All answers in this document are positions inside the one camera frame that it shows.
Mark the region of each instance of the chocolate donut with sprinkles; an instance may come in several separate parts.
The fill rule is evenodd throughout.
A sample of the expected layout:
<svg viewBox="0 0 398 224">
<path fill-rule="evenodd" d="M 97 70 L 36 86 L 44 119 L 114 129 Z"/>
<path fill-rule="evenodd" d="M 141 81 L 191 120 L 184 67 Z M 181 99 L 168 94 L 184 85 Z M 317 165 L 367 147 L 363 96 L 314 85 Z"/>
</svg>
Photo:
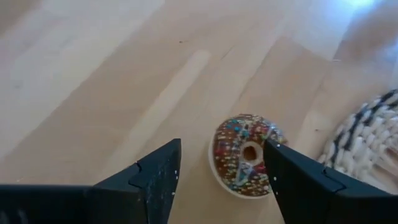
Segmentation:
<svg viewBox="0 0 398 224">
<path fill-rule="evenodd" d="M 240 114 L 218 126 L 208 153 L 213 174 L 224 189 L 246 199 L 272 192 L 262 156 L 267 138 L 287 144 L 282 131 L 261 116 Z"/>
</svg>

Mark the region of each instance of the donut hole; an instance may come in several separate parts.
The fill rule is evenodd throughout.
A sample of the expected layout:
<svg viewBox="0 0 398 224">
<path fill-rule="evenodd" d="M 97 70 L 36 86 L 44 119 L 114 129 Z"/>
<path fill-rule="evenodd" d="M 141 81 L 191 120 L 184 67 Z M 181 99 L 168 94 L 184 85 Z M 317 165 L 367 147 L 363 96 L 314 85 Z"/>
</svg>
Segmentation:
<svg viewBox="0 0 398 224">
<path fill-rule="evenodd" d="M 243 149 L 243 158 L 247 161 L 255 161 L 257 159 L 257 152 L 253 146 L 248 146 Z"/>
</svg>

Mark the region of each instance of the woven basket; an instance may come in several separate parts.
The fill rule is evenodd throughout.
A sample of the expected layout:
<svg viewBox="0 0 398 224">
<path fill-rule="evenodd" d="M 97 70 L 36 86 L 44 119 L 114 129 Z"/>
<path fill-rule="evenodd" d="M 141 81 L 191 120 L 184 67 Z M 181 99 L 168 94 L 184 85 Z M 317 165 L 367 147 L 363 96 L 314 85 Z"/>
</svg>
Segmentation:
<svg viewBox="0 0 398 224">
<path fill-rule="evenodd" d="M 385 179 L 398 179 L 398 91 L 362 105 L 338 127 L 318 161 L 348 176 L 396 193 Z"/>
</svg>

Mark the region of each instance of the rope basket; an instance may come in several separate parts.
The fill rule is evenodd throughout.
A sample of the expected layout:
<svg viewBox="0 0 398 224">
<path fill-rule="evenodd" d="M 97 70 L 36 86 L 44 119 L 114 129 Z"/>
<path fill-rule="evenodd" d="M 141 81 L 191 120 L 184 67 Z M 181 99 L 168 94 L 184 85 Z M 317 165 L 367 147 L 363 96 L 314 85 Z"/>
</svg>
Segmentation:
<svg viewBox="0 0 398 224">
<path fill-rule="evenodd" d="M 398 178 L 398 90 L 364 103 L 328 140 L 318 161 L 386 192 L 379 171 Z"/>
</svg>

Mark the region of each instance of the wooden floor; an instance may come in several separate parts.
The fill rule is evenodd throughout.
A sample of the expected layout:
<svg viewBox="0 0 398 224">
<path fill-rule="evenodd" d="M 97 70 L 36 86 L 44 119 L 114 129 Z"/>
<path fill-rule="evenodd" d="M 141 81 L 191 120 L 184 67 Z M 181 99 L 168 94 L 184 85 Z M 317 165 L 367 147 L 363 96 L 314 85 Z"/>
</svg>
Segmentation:
<svg viewBox="0 0 398 224">
<path fill-rule="evenodd" d="M 282 223 L 272 195 L 234 198 L 212 177 L 213 130 L 256 113 L 318 157 L 339 122 L 398 87 L 397 10 L 388 0 L 2 1 L 0 181 L 94 184 L 181 138 L 169 223 Z"/>
</svg>

